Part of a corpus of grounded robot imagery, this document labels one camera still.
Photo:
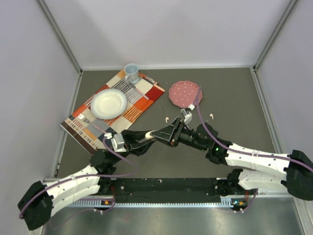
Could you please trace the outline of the beige earbuds charging case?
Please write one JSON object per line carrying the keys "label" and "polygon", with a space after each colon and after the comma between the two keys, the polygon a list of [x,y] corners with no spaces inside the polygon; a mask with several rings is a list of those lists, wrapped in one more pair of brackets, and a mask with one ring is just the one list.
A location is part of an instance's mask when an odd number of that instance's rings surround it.
{"label": "beige earbuds charging case", "polygon": [[152,131],[149,131],[145,134],[144,138],[146,141],[152,140],[154,138],[154,136],[152,136],[151,133],[152,133]]}

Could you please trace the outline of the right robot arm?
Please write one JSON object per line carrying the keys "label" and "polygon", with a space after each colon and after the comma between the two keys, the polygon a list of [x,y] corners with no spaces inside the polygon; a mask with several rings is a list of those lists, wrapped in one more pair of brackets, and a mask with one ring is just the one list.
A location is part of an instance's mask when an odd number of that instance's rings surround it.
{"label": "right robot arm", "polygon": [[183,143],[206,152],[206,158],[214,164],[234,166],[228,176],[228,188],[232,193],[244,189],[287,190],[292,196],[311,201],[313,199],[313,163],[305,153],[293,150],[290,154],[275,154],[239,146],[217,137],[218,132],[206,122],[196,130],[177,118],[171,125],[145,134],[170,147]]}

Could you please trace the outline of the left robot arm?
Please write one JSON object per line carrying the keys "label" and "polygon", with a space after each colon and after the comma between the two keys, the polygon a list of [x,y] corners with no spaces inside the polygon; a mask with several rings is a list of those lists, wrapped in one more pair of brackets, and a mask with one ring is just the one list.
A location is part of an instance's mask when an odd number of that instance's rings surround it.
{"label": "left robot arm", "polygon": [[89,195],[108,193],[115,172],[114,164],[124,160],[134,165],[126,157],[144,154],[155,141],[151,132],[124,130],[120,134],[106,133],[104,148],[92,154],[90,164],[85,168],[50,183],[33,183],[18,203],[19,218],[33,231],[71,203]]}

